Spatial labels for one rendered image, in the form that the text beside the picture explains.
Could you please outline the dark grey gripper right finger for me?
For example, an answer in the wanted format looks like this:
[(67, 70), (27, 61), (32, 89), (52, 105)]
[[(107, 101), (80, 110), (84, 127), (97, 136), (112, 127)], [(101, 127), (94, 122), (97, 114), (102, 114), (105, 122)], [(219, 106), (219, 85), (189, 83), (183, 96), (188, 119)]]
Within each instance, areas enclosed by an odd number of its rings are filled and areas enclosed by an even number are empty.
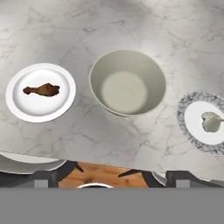
[(170, 188), (224, 188), (223, 181), (205, 181), (197, 178), (189, 171), (168, 171), (165, 177), (165, 186)]

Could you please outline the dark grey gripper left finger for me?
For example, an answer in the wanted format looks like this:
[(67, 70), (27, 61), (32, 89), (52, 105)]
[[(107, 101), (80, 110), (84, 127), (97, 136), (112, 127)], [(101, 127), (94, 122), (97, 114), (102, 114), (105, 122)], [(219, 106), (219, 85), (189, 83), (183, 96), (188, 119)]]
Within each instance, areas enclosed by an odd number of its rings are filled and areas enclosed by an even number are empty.
[(58, 188), (55, 176), (49, 171), (33, 174), (11, 174), (0, 172), (0, 188)]

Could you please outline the pale garlic bulb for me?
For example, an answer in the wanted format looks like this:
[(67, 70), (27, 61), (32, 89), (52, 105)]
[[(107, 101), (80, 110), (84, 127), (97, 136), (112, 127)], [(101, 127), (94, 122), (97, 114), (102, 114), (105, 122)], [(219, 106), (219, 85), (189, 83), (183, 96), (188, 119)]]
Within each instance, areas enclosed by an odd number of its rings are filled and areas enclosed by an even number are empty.
[(206, 132), (217, 132), (220, 129), (224, 119), (214, 112), (205, 112), (201, 116), (202, 118), (202, 127)]

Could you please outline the brown chicken drumstick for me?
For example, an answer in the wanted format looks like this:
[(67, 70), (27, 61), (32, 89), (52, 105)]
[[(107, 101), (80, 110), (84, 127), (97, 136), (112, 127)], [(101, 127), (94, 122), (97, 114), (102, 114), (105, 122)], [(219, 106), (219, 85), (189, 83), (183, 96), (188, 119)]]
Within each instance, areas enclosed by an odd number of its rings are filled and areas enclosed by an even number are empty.
[(23, 92), (27, 95), (36, 94), (46, 97), (52, 97), (57, 95), (60, 92), (60, 87), (46, 83), (40, 87), (26, 87), (23, 89)]

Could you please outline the white bowl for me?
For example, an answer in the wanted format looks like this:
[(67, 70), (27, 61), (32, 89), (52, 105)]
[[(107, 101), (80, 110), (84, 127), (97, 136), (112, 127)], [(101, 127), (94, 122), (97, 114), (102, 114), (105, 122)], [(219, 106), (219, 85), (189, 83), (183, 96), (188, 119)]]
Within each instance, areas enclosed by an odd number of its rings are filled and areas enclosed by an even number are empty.
[(145, 115), (165, 98), (165, 74), (149, 55), (117, 50), (101, 56), (89, 72), (93, 97), (117, 116)]

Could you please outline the large white round object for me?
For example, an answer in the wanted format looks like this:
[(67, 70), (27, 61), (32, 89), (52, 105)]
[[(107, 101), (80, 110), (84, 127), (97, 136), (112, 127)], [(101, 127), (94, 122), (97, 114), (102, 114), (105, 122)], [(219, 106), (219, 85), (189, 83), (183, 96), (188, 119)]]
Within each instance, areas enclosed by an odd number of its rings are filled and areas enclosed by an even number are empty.
[(53, 171), (66, 160), (49, 157), (27, 156), (0, 151), (0, 172), (11, 174), (33, 174), (36, 171)]

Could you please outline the black curved object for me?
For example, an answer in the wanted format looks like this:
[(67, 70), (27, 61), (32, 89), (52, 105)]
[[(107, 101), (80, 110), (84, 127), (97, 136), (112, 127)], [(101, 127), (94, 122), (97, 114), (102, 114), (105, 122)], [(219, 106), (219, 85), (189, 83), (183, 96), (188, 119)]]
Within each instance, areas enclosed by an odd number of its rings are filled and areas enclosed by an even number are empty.
[(60, 168), (55, 170), (53, 174), (53, 180), (58, 185), (60, 181), (65, 179), (73, 170), (83, 172), (83, 169), (75, 161), (66, 161)]
[(118, 175), (119, 178), (123, 178), (129, 175), (134, 175), (140, 173), (143, 177), (143, 181), (149, 188), (165, 188), (165, 184), (161, 184), (154, 176), (154, 174), (151, 171), (140, 171), (140, 170), (134, 170), (130, 169), (126, 172), (120, 173)]

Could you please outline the white plate with marbled rim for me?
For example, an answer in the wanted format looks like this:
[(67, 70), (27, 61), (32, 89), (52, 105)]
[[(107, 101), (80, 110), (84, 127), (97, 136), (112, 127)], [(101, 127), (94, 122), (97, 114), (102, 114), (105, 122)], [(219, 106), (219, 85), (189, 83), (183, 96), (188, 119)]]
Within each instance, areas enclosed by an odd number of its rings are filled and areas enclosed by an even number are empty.
[(224, 122), (215, 132), (205, 131), (206, 112), (224, 118), (224, 98), (218, 94), (195, 90), (185, 94), (177, 106), (177, 121), (184, 136), (198, 149), (212, 155), (224, 156)]

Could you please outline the small white round object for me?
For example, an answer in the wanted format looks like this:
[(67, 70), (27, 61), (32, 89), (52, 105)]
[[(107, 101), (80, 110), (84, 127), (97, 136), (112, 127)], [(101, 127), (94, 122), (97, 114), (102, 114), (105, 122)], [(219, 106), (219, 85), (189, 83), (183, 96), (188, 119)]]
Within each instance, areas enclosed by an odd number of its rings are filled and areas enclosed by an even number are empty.
[(84, 184), (84, 185), (79, 185), (77, 186), (78, 189), (81, 189), (81, 188), (114, 188), (113, 186), (111, 185), (107, 185), (107, 184), (103, 184), (103, 183), (87, 183), (87, 184)]

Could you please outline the plain white plate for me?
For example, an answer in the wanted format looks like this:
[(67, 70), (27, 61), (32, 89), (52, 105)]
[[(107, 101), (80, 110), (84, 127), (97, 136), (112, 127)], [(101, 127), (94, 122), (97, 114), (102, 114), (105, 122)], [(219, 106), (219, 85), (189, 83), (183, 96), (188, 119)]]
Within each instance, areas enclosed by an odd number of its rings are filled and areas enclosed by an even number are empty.
[[(50, 83), (59, 86), (54, 96), (37, 94), (38, 88)], [(29, 123), (44, 123), (67, 112), (74, 102), (76, 84), (63, 67), (49, 63), (27, 66), (10, 80), (5, 100), (9, 111)]]

